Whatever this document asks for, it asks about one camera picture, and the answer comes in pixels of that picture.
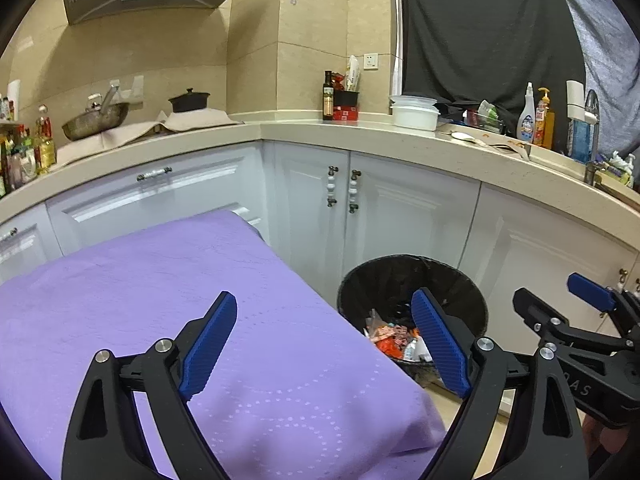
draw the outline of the gray curtain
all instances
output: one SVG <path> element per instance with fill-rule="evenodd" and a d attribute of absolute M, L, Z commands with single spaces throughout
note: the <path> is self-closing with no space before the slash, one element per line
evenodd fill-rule
<path fill-rule="evenodd" d="M 598 150 L 625 151 L 640 136 L 640 44 L 612 0 L 566 1 L 584 53 L 585 92 L 593 88 L 600 101 Z"/>

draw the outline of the trash can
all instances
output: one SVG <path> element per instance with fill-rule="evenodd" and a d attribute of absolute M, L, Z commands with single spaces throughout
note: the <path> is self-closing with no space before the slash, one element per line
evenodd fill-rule
<path fill-rule="evenodd" d="M 446 314 L 464 321 L 475 337 L 484 335 L 488 310 L 476 284 L 447 264 L 411 254 L 383 256 L 349 272 L 338 290 L 338 312 L 360 333 L 366 329 L 372 309 L 383 321 L 411 329 L 415 327 L 411 298 L 422 286 L 431 291 Z M 428 362 L 390 359 L 413 378 L 420 368 L 433 368 Z"/>

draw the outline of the purple tablecloth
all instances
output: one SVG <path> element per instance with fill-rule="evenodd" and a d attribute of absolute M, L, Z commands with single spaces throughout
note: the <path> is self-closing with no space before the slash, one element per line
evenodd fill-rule
<path fill-rule="evenodd" d="M 0 287 L 0 402 L 52 478 L 94 353 L 144 352 L 222 290 L 238 322 L 189 407 L 232 479 L 418 478 L 445 434 L 427 393 L 230 212 L 110 240 Z M 175 477 L 136 400 L 159 471 Z"/>

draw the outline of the wall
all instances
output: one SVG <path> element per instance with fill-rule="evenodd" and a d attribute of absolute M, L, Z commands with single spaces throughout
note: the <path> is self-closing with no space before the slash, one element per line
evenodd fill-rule
<path fill-rule="evenodd" d="M 62 124 L 114 78 L 127 89 L 135 75 L 145 77 L 145 101 L 127 123 L 169 113 L 167 99 L 188 87 L 210 92 L 209 105 L 224 109 L 230 7 L 126 12 L 69 27 L 63 0 L 37 0 L 0 59 L 0 88 L 21 79 L 20 122 L 34 124 L 46 104 L 58 145 L 68 142 Z"/>
<path fill-rule="evenodd" d="M 395 61 L 393 0 L 233 0 L 228 111 L 320 110 L 324 71 L 378 52 L 362 74 L 360 109 L 388 113 Z"/>

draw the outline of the blue gripper pad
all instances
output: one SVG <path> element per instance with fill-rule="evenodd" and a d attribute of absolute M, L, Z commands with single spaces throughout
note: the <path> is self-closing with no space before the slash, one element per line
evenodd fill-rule
<path fill-rule="evenodd" d="M 471 392 L 466 356 L 422 290 L 412 297 L 411 314 L 444 385 L 465 399 Z"/>
<path fill-rule="evenodd" d="M 182 362 L 178 391 L 184 400 L 204 390 L 237 318 L 236 298 L 227 293 Z"/>
<path fill-rule="evenodd" d="M 610 290 L 588 280 L 577 272 L 574 272 L 566 280 L 566 288 L 574 296 L 586 301 L 601 312 L 610 312 L 616 307 L 616 302 Z"/>

